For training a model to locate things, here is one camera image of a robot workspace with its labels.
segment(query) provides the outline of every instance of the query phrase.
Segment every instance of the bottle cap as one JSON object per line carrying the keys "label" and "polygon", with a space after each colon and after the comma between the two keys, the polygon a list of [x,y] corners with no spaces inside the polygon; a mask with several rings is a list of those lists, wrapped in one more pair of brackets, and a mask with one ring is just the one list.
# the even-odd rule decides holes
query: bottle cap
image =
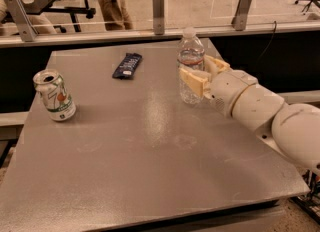
{"label": "bottle cap", "polygon": [[196,31],[194,28],[188,27],[183,30],[183,37],[191,38],[196,35]]}

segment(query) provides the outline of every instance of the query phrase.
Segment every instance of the can label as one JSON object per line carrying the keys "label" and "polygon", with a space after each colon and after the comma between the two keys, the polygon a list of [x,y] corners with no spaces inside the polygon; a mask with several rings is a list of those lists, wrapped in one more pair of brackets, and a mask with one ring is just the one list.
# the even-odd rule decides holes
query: can label
{"label": "can label", "polygon": [[67,92],[63,77],[56,70],[40,71],[33,81],[52,120],[63,121],[74,115],[76,106]]}

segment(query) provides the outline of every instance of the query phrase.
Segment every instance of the cable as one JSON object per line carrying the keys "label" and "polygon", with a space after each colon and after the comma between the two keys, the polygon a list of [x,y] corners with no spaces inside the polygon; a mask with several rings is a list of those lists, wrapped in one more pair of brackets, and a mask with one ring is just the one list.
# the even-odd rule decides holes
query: cable
{"label": "cable", "polygon": [[268,45],[266,46],[266,48],[264,48],[263,52],[260,54],[260,56],[259,56],[257,61],[259,61],[263,57],[263,55],[266,53],[266,51],[268,50],[269,46],[272,43],[274,35],[276,34],[276,31],[277,31],[277,21],[274,21],[274,29],[273,29],[273,33],[272,33],[271,39],[270,39]]}

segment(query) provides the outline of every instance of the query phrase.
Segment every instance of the dark blue package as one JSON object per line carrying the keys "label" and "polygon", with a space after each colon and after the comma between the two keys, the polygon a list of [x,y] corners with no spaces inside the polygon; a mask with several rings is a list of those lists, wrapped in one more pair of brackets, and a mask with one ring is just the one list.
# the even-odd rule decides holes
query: dark blue package
{"label": "dark blue package", "polygon": [[127,53],[126,57],[121,61],[112,77],[118,79],[131,79],[138,67],[142,56],[138,53]]}

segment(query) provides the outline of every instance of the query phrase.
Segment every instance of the can top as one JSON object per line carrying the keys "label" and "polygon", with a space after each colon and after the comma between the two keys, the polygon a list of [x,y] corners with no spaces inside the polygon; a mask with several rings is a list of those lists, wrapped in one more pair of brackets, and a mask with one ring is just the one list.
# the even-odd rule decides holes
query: can top
{"label": "can top", "polygon": [[38,72],[33,77],[33,82],[35,84],[49,84],[55,81],[59,77],[59,72],[55,69],[45,69]]}

